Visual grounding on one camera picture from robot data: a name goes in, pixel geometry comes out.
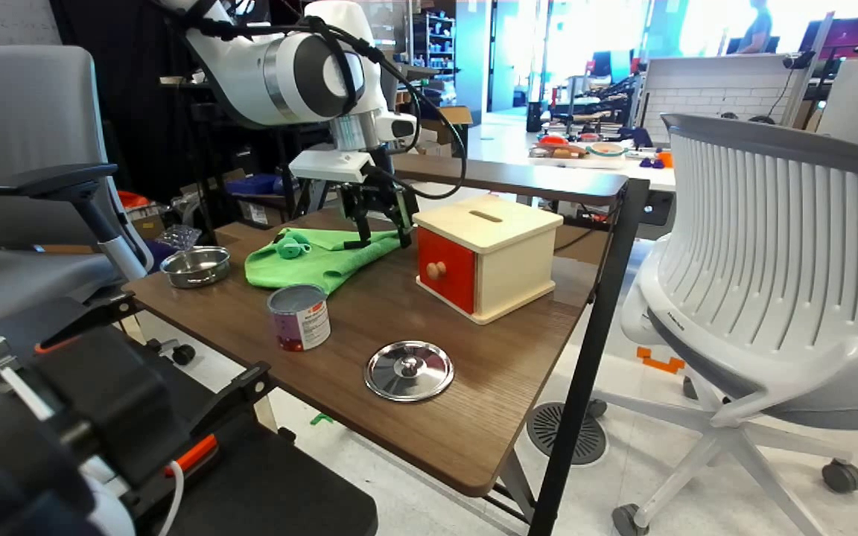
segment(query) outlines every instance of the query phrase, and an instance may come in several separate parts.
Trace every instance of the gray chair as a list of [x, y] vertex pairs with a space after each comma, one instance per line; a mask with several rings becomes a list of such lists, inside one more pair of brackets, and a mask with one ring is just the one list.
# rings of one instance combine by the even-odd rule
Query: gray chair
[[696, 477], [734, 454], [801, 533], [822, 533], [760, 446], [834, 459], [822, 466], [833, 490], [858, 489], [852, 453], [760, 417], [858, 429], [858, 145], [704, 116], [666, 122], [676, 224], [649, 247], [621, 316], [631, 338], [666, 338], [685, 356], [701, 407], [596, 395], [701, 440], [615, 523], [646, 533]]
[[[0, 48], [0, 319], [42, 303], [116, 291], [144, 277], [104, 155], [94, 60], [85, 48]], [[42, 245], [103, 252], [45, 255]]]

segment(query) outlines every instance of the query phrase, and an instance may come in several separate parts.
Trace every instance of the floor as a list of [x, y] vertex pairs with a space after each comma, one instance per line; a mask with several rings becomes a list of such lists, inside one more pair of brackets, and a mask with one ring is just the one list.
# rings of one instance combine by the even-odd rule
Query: floor
[[[521, 113], [490, 116], [484, 125], [472, 127], [475, 158], [524, 160], [530, 136], [524, 133]], [[579, 343], [584, 334], [576, 329], [569, 338], [544, 402], [560, 402], [566, 395], [573, 364], [579, 356]], [[146, 335], [171, 338], [182, 335], [171, 325], [152, 316], [140, 316], [140, 329]], [[208, 387], [220, 387], [235, 367], [220, 353], [195, 343], [201, 356], [189, 367], [195, 379]], [[636, 344], [611, 329], [608, 350], [600, 371], [600, 387], [624, 395], [643, 395], [652, 402], [691, 405], [684, 395], [684, 380], [676, 376], [640, 367]], [[410, 466], [383, 446], [363, 440], [362, 434], [344, 429], [341, 423], [323, 417], [317, 407], [275, 390], [275, 417], [280, 425], [299, 434], [299, 446], [344, 472], [348, 481], [363, 489], [380, 502], [380, 533], [386, 536], [502, 536], [529, 533], [529, 527], [485, 499], [468, 499], [442, 481]], [[670, 465], [691, 446], [696, 434], [663, 425], [649, 417], [639, 417], [611, 407], [603, 417], [608, 431], [608, 448], [594, 465], [576, 465], [564, 493], [564, 507], [556, 523], [560, 536], [608, 536], [618, 533], [611, 523], [611, 510], [621, 502], [643, 499], [646, 490], [663, 481]], [[843, 444], [858, 454], [858, 431], [807, 431], [833, 444]], [[535, 490], [541, 490], [547, 454], [535, 446], [529, 434], [517, 444], [520, 459], [529, 469]], [[833, 493], [819, 478], [819, 459], [771, 453], [776, 469], [785, 477], [807, 510], [834, 536], [858, 536], [858, 493]], [[795, 527], [771, 507], [755, 478], [734, 462], [722, 459], [713, 469], [701, 472], [679, 499], [666, 510], [652, 536], [782, 536], [795, 533]]]

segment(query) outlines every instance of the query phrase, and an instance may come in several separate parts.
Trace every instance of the table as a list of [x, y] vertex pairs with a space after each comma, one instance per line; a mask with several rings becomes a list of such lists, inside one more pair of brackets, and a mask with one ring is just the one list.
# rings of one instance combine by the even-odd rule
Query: table
[[[165, 273], [152, 273], [128, 283], [128, 288], [146, 310], [201, 335], [232, 361], [270, 364], [283, 390], [329, 411], [348, 429], [389, 446], [456, 490], [484, 496], [503, 478], [508, 493], [520, 502], [521, 515], [536, 523], [550, 521], [551, 530], [646, 185], [624, 182], [621, 176], [591, 176], [573, 191], [573, 185], [558, 186], [550, 170], [508, 170], [490, 163], [475, 163], [472, 170], [472, 185], [490, 191], [499, 186], [536, 195], [547, 195], [550, 191], [569, 200], [618, 203], [624, 216], [618, 216], [621, 225], [615, 230], [603, 279], [591, 286], [587, 271], [579, 271], [579, 262], [556, 258], [556, 295], [478, 328], [418, 288], [415, 249], [398, 249], [332, 295], [334, 334], [307, 353], [286, 353], [277, 347], [265, 312], [270, 291], [247, 286], [243, 273], [246, 255], [271, 240], [275, 231], [243, 224], [225, 225], [219, 236], [229, 247], [232, 273], [219, 286], [174, 288]], [[448, 182], [448, 176], [429, 170], [424, 170], [420, 178]], [[293, 225], [351, 230], [348, 221], [325, 212], [293, 221]], [[596, 338], [587, 343], [582, 353], [594, 353], [582, 356], [584, 367], [579, 364], [576, 368], [573, 387], [579, 384], [579, 390], [573, 390], [569, 398], [582, 398], [566, 405], [560, 423], [558, 453], [547, 472], [551, 490], [544, 490], [547, 499], [535, 502], [514, 444], [550, 380], [591, 288], [596, 291], [596, 312], [587, 334]], [[363, 368], [369, 353], [393, 338], [429, 338], [451, 350], [456, 364], [451, 390], [420, 405], [375, 398], [363, 387]]]

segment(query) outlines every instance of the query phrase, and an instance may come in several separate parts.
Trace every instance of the person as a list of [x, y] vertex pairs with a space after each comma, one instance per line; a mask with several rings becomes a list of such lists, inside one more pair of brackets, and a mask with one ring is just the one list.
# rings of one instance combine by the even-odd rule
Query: person
[[751, 6], [758, 15], [736, 54], [764, 54], [769, 32], [776, 26], [776, 17], [769, 15], [767, 0], [751, 0]]

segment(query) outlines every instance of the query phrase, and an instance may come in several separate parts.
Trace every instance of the wooden box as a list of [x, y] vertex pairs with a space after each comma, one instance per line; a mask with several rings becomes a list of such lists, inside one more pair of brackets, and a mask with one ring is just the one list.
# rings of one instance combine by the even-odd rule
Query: wooden box
[[418, 283], [478, 325], [496, 322], [556, 288], [551, 255], [560, 216], [478, 195], [420, 212]]

